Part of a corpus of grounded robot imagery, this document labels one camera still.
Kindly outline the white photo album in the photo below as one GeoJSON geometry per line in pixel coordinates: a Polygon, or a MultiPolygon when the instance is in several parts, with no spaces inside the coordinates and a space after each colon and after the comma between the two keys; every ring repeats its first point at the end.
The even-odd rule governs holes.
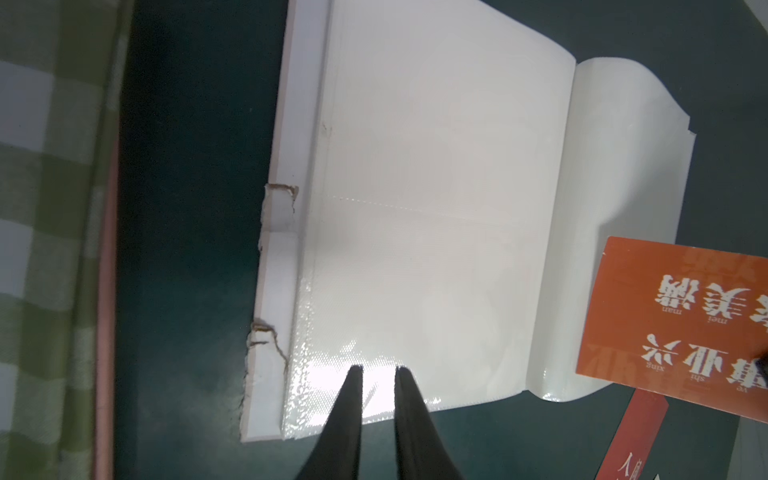
{"type": "Polygon", "coordinates": [[[690,118],[644,65],[579,61],[481,1],[288,6],[240,421],[363,420],[410,368],[431,410],[568,402],[611,236],[674,241],[690,118]]]}

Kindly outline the orange photo card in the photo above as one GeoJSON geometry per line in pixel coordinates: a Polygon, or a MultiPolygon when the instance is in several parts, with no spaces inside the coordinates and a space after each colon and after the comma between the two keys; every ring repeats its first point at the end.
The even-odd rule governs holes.
{"type": "Polygon", "coordinates": [[[767,420],[767,261],[611,237],[577,373],[767,420]]]}

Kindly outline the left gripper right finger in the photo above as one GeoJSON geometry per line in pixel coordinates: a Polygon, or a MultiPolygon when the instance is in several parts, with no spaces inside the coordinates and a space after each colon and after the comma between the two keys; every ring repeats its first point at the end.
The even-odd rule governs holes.
{"type": "Polygon", "coordinates": [[[396,369],[394,400],[398,478],[463,479],[438,435],[412,372],[406,367],[396,369]]]}

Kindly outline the red photo card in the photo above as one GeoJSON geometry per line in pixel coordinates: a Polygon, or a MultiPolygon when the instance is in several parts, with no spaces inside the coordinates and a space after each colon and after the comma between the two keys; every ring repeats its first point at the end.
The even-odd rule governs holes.
{"type": "Polygon", "coordinates": [[[639,479],[668,407],[664,396],[636,390],[595,479],[639,479]]]}

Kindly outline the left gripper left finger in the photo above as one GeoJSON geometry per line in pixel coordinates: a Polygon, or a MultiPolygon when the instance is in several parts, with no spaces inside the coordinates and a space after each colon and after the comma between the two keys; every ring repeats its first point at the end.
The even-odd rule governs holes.
{"type": "Polygon", "coordinates": [[[358,478],[362,430],[363,368],[348,370],[327,422],[296,480],[358,478]]]}

